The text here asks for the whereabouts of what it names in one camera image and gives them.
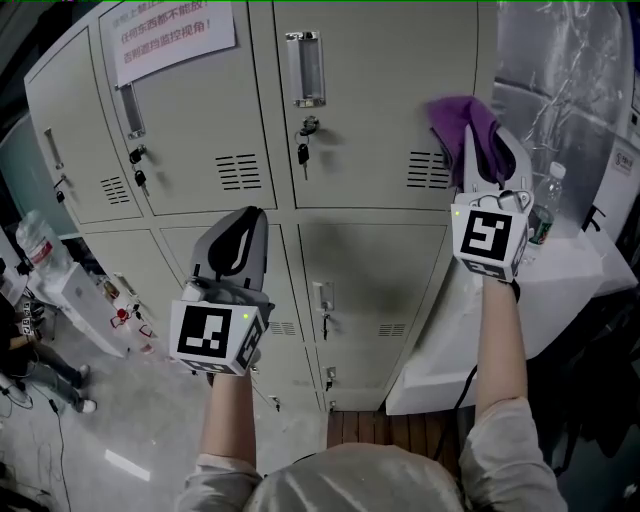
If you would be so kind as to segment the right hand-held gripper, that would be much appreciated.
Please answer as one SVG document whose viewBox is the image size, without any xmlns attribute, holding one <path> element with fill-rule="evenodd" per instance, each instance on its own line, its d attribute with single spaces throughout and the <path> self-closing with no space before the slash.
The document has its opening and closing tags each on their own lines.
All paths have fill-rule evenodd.
<svg viewBox="0 0 640 512">
<path fill-rule="evenodd" d="M 490 167 L 498 166 L 497 141 L 506 148 L 505 160 L 513 170 L 500 191 L 490 182 Z M 470 272 L 512 282 L 529 237 L 529 214 L 534 195 L 531 158 L 520 141 L 505 127 L 491 137 L 487 163 L 467 124 L 464 139 L 463 194 L 451 205 L 453 255 Z"/>
</svg>

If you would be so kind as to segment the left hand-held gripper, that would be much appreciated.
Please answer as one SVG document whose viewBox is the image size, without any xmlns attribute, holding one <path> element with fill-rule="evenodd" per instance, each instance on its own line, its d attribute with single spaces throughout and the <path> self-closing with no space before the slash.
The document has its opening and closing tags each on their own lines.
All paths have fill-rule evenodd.
<svg viewBox="0 0 640 512">
<path fill-rule="evenodd" d="M 192 278 L 171 303 L 172 358 L 195 372 L 246 375 L 274 309 L 263 292 L 268 237 L 264 211 L 247 206 L 197 240 Z"/>
</svg>

